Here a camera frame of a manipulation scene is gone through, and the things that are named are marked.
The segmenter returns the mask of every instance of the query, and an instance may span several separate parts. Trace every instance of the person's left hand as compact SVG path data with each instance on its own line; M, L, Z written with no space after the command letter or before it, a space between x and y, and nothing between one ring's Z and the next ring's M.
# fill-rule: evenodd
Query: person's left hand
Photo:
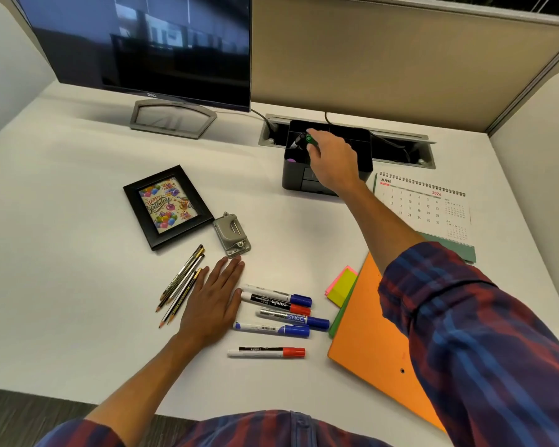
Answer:
M244 270L244 262L240 256L234 257L222 271L227 261L227 257L218 261L207 282L209 267L203 268L186 302L177 336L194 342L196 351L220 340L236 320L242 290L234 290L234 286Z

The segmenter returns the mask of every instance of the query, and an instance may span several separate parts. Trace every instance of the monitor stand base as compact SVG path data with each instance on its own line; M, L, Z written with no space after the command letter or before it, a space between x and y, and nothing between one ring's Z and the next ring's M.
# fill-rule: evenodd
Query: monitor stand base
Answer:
M147 99L134 104L130 128L199 139L216 118L217 113L204 106Z

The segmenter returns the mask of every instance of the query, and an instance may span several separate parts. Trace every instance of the gray floor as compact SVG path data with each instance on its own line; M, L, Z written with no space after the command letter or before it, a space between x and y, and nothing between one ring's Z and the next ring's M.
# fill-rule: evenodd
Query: gray floor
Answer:
M0 447L32 447L52 428L84 417L93 405L0 391ZM156 415L141 447L170 446L194 421Z

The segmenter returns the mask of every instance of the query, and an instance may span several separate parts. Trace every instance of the shirt sleeve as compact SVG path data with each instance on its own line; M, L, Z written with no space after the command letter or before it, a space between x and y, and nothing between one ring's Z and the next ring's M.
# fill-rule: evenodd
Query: shirt sleeve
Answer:
M559 447L559 340L529 308L433 242L389 264L379 293L454 445Z
M114 431L90 420L65 422L39 440L35 447L125 447Z

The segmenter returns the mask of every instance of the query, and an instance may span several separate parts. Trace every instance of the plaid shirt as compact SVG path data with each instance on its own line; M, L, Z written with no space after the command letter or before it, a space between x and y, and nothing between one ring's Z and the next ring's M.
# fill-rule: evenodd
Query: plaid shirt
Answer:
M385 271L383 315L410 339L420 383L456 446L559 447L559 341L524 304L438 243ZM199 422L178 447L386 446L300 413ZM74 420L37 447L122 447L109 428Z

